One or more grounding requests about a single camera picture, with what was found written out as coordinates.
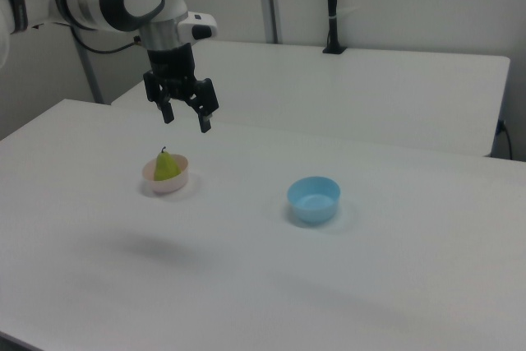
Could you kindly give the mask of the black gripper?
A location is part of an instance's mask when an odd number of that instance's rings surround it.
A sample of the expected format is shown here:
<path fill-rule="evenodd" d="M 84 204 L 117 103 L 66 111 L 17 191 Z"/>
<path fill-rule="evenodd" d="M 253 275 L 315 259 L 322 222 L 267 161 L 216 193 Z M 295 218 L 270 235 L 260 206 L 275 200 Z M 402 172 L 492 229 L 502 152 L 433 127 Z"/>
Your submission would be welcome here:
<path fill-rule="evenodd" d="M 197 81 L 191 44 L 166 51 L 148 50 L 151 70 L 143 75 L 147 99 L 155 103 L 165 123 L 174 120 L 171 99 L 185 101 L 196 112 L 202 133 L 211 129 L 213 112 L 219 108 L 210 78 Z"/>

